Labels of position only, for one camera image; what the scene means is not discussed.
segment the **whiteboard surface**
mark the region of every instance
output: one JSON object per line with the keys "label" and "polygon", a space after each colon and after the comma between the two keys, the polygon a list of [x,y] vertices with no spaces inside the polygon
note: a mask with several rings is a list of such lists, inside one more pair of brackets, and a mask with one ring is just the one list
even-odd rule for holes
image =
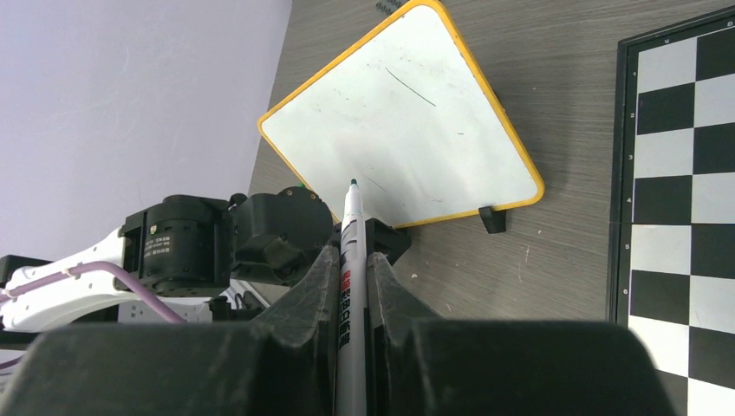
{"label": "whiteboard surface", "polygon": [[366,214],[392,226],[541,191],[452,34],[425,5],[264,117],[261,130],[338,218],[352,178]]}

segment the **white marker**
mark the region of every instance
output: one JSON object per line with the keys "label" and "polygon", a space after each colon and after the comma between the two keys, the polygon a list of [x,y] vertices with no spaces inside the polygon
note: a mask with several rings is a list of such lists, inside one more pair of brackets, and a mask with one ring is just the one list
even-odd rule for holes
{"label": "white marker", "polygon": [[357,187],[357,181],[352,179],[345,197],[340,246],[336,416],[368,414],[364,317],[368,312],[368,286],[365,283],[367,245],[360,188]]}

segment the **chessboard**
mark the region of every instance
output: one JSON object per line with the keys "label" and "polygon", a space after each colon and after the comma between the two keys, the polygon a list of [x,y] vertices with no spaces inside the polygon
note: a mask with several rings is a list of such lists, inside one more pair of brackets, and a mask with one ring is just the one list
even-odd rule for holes
{"label": "chessboard", "polygon": [[735,8],[621,41],[608,316],[681,415],[735,414]]}

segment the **yellow border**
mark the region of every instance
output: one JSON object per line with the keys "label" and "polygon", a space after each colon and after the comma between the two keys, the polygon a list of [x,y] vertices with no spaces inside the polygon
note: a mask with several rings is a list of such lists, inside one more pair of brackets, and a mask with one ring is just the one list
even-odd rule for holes
{"label": "yellow border", "polygon": [[[449,31],[449,34],[454,39],[454,43],[455,45],[457,45],[459,49],[459,53],[462,55],[462,57],[465,58],[465,61],[467,62],[467,66],[472,71],[472,74],[475,75],[475,79],[477,80],[480,88],[482,88],[483,92],[485,93],[485,96],[489,99],[492,109],[493,111],[495,111],[495,115],[498,117],[498,119],[500,120],[500,123],[503,125],[505,132],[508,133],[508,136],[511,138],[511,141],[513,142],[513,146],[516,147],[516,150],[518,151],[518,155],[520,155],[521,160],[526,165],[526,168],[528,169],[530,176],[533,178],[533,181],[536,182],[538,192],[536,196],[534,196],[533,198],[527,199],[525,201],[514,202],[512,204],[499,205],[494,208],[498,211],[501,211],[501,210],[509,210],[510,208],[518,208],[519,206],[535,204],[536,202],[538,202],[539,199],[541,199],[545,191],[543,179],[541,179],[541,175],[538,174],[538,170],[536,169],[536,166],[533,164],[533,161],[530,159],[530,156],[528,152],[526,151],[524,144],[521,142],[520,138],[518,137],[518,134],[516,133],[516,129],[513,128],[511,121],[508,119],[508,116],[505,114],[505,110],[503,110],[503,107],[500,105],[498,98],[495,96],[495,93],[492,92],[492,89],[490,88],[490,84],[488,83],[487,79],[485,79],[485,75],[480,69],[477,61],[475,60],[475,57],[472,55],[472,52],[467,48],[467,45],[465,44],[465,40],[462,38],[462,35],[460,35],[459,32],[457,31],[457,27],[454,24],[454,21],[452,20],[452,18],[449,16],[449,13],[447,13],[447,10],[444,7],[444,4],[439,3],[437,0],[411,0],[408,3],[404,4],[398,10],[396,10],[391,16],[389,16],[386,20],[381,22],[381,24],[376,26],[374,29],[370,30],[367,33],[367,35],[364,35],[362,39],[357,41],[354,45],[350,46],[347,50],[342,52],[332,62],[330,62],[326,67],[319,70],[319,72],[317,72],[311,78],[309,78],[306,82],[304,82],[301,87],[296,89],[296,91],[289,94],[286,98],[281,100],[281,102],[276,104],[275,107],[269,110],[268,113],[264,114],[257,121],[257,128],[260,131],[260,134],[263,136],[265,141],[268,142],[270,147],[272,147],[273,150],[275,150],[276,153],[278,153],[278,156],[281,157],[281,159],[283,160],[283,162],[286,163],[289,169],[293,171],[293,173],[303,182],[305,186],[311,189],[311,187],[306,182],[306,180],[304,180],[304,178],[296,171],[293,165],[291,165],[290,162],[283,156],[283,154],[278,150],[278,148],[273,144],[273,142],[270,141],[268,136],[263,131],[263,122],[266,121],[269,117],[271,117],[271,115],[273,115],[276,111],[281,109],[281,107],[285,106],[289,101],[293,100],[297,95],[303,92],[303,90],[311,86],[311,84],[315,83],[317,80],[322,78],[325,74],[327,74],[330,70],[332,70],[332,68],[336,67],[340,62],[344,61],[348,56],[352,55],[355,51],[357,51],[357,49],[361,48],[362,45],[368,43],[370,40],[376,37],[379,33],[381,33],[381,31],[387,28],[391,23],[400,19],[409,10],[413,9],[416,6],[420,6],[420,5],[431,7],[432,9],[434,9],[434,11],[437,12],[439,17],[441,18],[441,21],[446,26],[446,29]],[[446,215],[444,217],[429,218],[429,219],[417,221],[415,223],[396,225],[395,228],[436,223],[439,221],[446,221],[447,219],[464,218],[464,217],[470,217],[472,215],[478,215],[478,210],[460,212],[458,214]]]}

